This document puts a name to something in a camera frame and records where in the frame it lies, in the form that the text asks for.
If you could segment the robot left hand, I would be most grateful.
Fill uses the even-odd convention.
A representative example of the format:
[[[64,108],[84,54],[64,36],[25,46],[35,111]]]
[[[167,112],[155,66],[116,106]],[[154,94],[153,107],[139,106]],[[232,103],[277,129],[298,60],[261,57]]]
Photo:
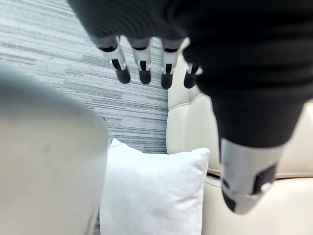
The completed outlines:
[[[188,38],[186,62],[211,98],[222,193],[248,213],[271,186],[282,149],[313,97],[313,3],[310,0],[71,0],[91,40],[108,36]]]

